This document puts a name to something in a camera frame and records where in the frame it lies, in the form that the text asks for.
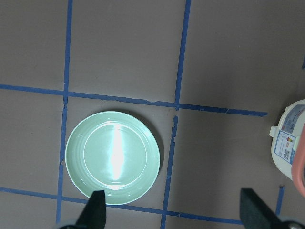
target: plate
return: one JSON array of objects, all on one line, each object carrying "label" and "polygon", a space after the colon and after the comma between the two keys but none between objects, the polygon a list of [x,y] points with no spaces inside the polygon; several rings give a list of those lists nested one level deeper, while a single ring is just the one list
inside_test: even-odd
[{"label": "plate", "polygon": [[65,152],[69,176],[85,196],[105,190],[106,203],[120,205],[143,196],[160,166],[157,142],[131,115],[107,111],[93,114],[72,131]]}]

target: light green plate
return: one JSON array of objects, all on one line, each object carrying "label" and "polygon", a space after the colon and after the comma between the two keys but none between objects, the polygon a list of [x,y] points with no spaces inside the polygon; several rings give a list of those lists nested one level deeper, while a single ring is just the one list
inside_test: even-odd
[{"label": "light green plate", "polygon": [[107,111],[91,115],[72,131],[66,146],[66,166],[75,186],[87,197],[105,190],[106,203],[130,203],[155,182],[159,148],[138,119]]}]

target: blue grid line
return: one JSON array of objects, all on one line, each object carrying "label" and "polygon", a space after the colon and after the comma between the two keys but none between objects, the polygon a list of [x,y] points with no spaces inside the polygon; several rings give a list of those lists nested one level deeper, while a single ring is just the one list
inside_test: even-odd
[{"label": "blue grid line", "polygon": [[[20,189],[13,189],[13,188],[6,188],[6,187],[0,187],[0,192],[7,192],[7,193],[12,193],[12,194],[19,194],[19,195],[26,195],[26,196],[54,199],[54,200],[57,199],[57,195],[45,194],[45,193],[40,193],[40,192],[32,192],[32,191],[26,191],[26,190],[20,190]],[[72,197],[65,197],[65,196],[62,197],[62,201],[81,203],[81,204],[86,204],[88,202],[87,199],[72,198]],[[188,218],[188,219],[197,219],[197,220],[202,220],[202,221],[241,224],[241,221],[236,220],[236,219],[224,219],[224,218],[217,218],[217,217],[200,216],[200,215],[181,213],[181,212],[175,212],[175,211],[164,211],[164,210],[155,209],[155,208],[144,208],[144,207],[137,207],[137,206],[130,206],[130,205],[107,205],[107,207],[139,211],[139,212],[154,213],[154,214],[160,214],[160,215],[166,214],[168,216],[182,217],[182,218]]]},{"label": "blue grid line", "polygon": [[[173,118],[172,138],[171,138],[170,152],[168,156],[167,176],[166,176],[166,184],[165,184],[165,192],[164,192],[164,200],[163,200],[163,211],[165,212],[167,211],[168,198],[170,194],[172,168],[173,168],[173,155],[175,151],[175,137],[177,134],[177,127],[178,127],[178,117],[175,116]],[[162,214],[161,226],[160,226],[161,229],[165,228],[165,222],[166,222],[166,214]]]},{"label": "blue grid line", "polygon": [[275,214],[278,215],[278,216],[281,214],[284,193],[285,193],[285,187],[280,186],[279,191],[278,191],[276,210],[275,210]]},{"label": "blue grid line", "polygon": [[63,86],[63,108],[61,120],[61,149],[58,169],[58,189],[57,189],[57,206],[56,206],[56,223],[61,220],[61,202],[62,202],[62,184],[63,184],[63,165],[66,125],[68,113],[68,89],[69,89],[69,69],[70,69],[70,47],[71,47],[71,25],[72,25],[72,6],[73,0],[68,0],[67,7],[67,26],[66,26],[66,47],[65,47],[65,69],[64,69],[64,86]]},{"label": "blue grid line", "polygon": [[41,93],[41,94],[63,95],[63,91],[60,91],[60,90],[43,89],[43,88],[37,88],[37,87],[14,86],[14,85],[7,85],[7,84],[0,84],[0,89],[22,91],[22,92],[34,92],[34,93]]},{"label": "blue grid line", "polygon": [[180,103],[181,82],[182,82],[187,29],[188,29],[189,18],[190,18],[190,9],[191,9],[191,0],[186,0],[184,18],[183,18],[182,35],[181,35],[178,71],[177,71],[176,91],[175,91],[176,110],[179,110],[179,103]]},{"label": "blue grid line", "polygon": [[[36,88],[36,87],[13,86],[13,85],[7,85],[7,84],[0,84],[0,89],[33,92],[33,93],[41,93],[41,94],[64,95],[64,91],[60,91],[60,90],[42,89],[42,88]],[[77,97],[77,98],[85,98],[85,99],[118,101],[118,102],[122,102],[122,103],[131,103],[131,104],[143,104],[143,105],[163,106],[163,107],[177,107],[177,104],[170,103],[170,102],[163,102],[163,101],[151,102],[151,101],[147,101],[144,99],[133,99],[133,98],[128,98],[128,97],[118,97],[118,96],[102,95],[102,94],[68,92],[68,96]],[[260,111],[238,110],[238,109],[201,106],[201,105],[192,105],[192,104],[179,104],[178,106],[180,109],[205,111],[205,112],[216,112],[216,113],[233,114],[233,115],[249,115],[249,116],[257,116],[257,117],[265,117],[268,114],[267,112],[260,112]]]},{"label": "blue grid line", "polygon": [[265,117],[268,114],[267,112],[260,112],[260,111],[237,110],[237,109],[190,105],[190,104],[180,104],[180,108],[188,109],[188,110],[196,110],[196,111],[217,112],[217,113],[232,114],[232,115],[249,115],[249,116],[258,116],[258,117]]}]

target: gray floor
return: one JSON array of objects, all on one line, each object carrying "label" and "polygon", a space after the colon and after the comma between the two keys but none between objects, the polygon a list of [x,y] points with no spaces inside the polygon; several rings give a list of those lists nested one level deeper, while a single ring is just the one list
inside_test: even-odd
[{"label": "gray floor", "polygon": [[[61,136],[108,110],[151,129],[162,167],[142,198],[107,208],[107,229],[157,229],[162,213],[166,229],[243,228],[240,188],[275,211],[280,185],[281,215],[305,221],[305,198],[274,165],[269,137],[284,108],[305,99],[303,0],[192,0],[189,18],[184,0],[74,0],[70,13],[66,0],[0,2],[1,229],[77,218],[87,198],[59,164]],[[191,109],[176,111],[182,104]]]}]

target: black object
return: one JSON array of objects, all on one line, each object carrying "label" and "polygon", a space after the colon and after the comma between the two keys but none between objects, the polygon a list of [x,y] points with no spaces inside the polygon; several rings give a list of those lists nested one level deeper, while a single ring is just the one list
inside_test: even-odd
[{"label": "black object", "polygon": [[103,229],[105,224],[105,192],[94,191],[75,225],[67,225],[60,229]]},{"label": "black object", "polygon": [[241,189],[239,214],[246,229],[305,229],[294,221],[282,222],[251,188]]}]

